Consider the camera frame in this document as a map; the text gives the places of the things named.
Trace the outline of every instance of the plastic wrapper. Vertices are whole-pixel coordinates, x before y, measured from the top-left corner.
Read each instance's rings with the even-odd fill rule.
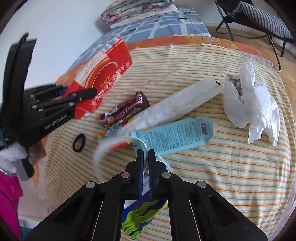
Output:
[[[279,138],[279,107],[265,84],[255,80],[254,62],[246,59],[240,75],[227,75],[223,107],[229,120],[239,128],[251,123],[248,143],[261,139],[264,131],[273,146]]]
[[[99,121],[106,128],[114,129],[149,106],[143,92],[137,91],[133,98],[115,106],[109,113],[101,114]]]

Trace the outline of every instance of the striped cushion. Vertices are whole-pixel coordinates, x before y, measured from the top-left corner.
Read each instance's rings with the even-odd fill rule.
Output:
[[[259,8],[256,8],[249,3],[239,2],[236,9],[233,10],[232,13],[238,12],[244,13],[264,29],[272,32],[276,36],[284,39],[293,39],[292,34],[282,20]]]

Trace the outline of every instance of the chair leg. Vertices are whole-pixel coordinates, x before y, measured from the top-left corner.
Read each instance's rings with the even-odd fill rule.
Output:
[[[218,31],[218,28],[216,28],[216,32],[219,33],[219,34],[230,34],[229,32],[224,32],[224,31]],[[233,36],[239,36],[239,37],[244,37],[244,38],[247,38],[247,39],[261,39],[261,38],[264,38],[267,36],[267,34],[264,34],[264,35],[261,35],[261,36],[258,36],[258,37],[250,37],[250,36],[247,36],[247,35],[243,35],[243,34],[234,34],[231,32],[231,34]]]
[[[230,35],[230,37],[231,37],[231,40],[232,40],[233,42],[235,42],[234,37],[233,37],[233,34],[232,34],[232,32],[231,32],[231,29],[230,29],[228,23],[225,22],[225,25],[226,25],[226,28],[227,28],[227,30],[228,30],[228,32],[229,32],[229,35]]]
[[[273,50],[274,50],[275,55],[276,55],[276,60],[278,61],[278,64],[279,64],[279,69],[276,70],[276,72],[279,73],[279,72],[281,72],[281,62],[279,61],[279,57],[278,57],[278,55],[277,55],[276,48],[274,47],[274,44],[273,44],[273,42],[272,42],[270,36],[267,35],[267,37],[268,37],[268,39],[269,39],[269,42],[271,43],[271,46],[272,46],[272,48],[273,48]]]
[[[284,41],[284,43],[283,43],[283,47],[282,47],[282,49],[281,49],[281,58],[284,56],[285,47],[286,47],[286,41]]]
[[[215,29],[215,31],[218,33],[219,28],[223,25],[224,21],[222,20],[221,23],[219,23],[218,27]]]

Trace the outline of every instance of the floral pattern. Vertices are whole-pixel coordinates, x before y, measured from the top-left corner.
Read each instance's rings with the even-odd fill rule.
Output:
[[[101,21],[110,26],[123,19],[137,16],[143,11],[167,8],[174,2],[175,0],[116,0],[102,13]]]

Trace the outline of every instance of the pink clothing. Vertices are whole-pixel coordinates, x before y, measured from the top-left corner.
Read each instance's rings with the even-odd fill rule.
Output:
[[[0,172],[0,216],[19,240],[22,240],[22,233],[17,206],[21,196],[22,189],[18,177],[8,177]]]

